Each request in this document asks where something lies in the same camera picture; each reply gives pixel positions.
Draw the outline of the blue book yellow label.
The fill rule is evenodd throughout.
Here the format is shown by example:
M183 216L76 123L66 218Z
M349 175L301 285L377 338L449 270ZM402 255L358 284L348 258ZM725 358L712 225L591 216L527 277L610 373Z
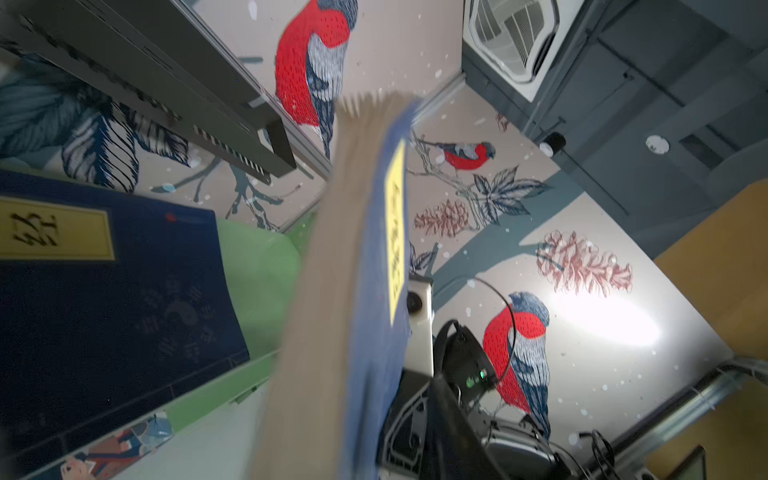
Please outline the blue book yellow label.
M1 175L1 465L20 478L249 359L215 215Z
M374 479L411 328L405 159L417 96L337 105L333 175L283 329L254 479Z

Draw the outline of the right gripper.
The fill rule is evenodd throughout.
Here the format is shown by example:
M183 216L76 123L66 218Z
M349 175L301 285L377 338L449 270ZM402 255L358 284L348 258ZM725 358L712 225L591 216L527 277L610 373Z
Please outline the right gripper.
M428 425L430 377L404 369L379 436L377 464L407 479L421 474Z

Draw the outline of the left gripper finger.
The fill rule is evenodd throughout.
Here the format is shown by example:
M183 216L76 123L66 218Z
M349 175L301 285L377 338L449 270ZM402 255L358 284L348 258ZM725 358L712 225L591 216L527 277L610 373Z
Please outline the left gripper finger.
M442 374L429 384L424 453L425 479L504 478Z

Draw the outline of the colourful illustrated history book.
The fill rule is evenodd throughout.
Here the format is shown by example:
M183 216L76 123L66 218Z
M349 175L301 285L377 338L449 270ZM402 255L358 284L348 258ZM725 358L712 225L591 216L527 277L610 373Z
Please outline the colourful illustrated history book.
M174 436L165 411L113 433L57 464L31 476L35 480L114 479L128 467L151 455Z

